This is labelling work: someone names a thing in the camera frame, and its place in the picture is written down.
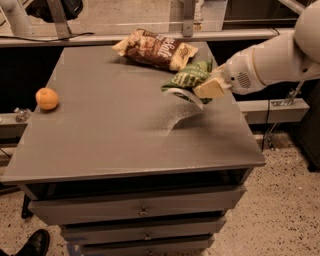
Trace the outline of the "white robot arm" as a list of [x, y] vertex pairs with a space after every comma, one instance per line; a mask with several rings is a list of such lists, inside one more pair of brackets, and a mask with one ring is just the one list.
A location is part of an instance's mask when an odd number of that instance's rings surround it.
[[320, 0], [300, 11], [294, 29], [235, 53], [193, 89], [200, 99], [217, 98], [229, 89], [238, 95], [280, 82], [320, 76]]

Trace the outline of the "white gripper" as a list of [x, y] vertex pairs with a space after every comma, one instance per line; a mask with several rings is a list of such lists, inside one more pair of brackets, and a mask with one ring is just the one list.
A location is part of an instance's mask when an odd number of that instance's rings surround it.
[[239, 51], [222, 64], [212, 70], [213, 78], [193, 88], [194, 94], [200, 98], [223, 97], [231, 87], [231, 91], [238, 95], [247, 95], [259, 92], [265, 85], [258, 78], [254, 66], [254, 48], [249, 47]]

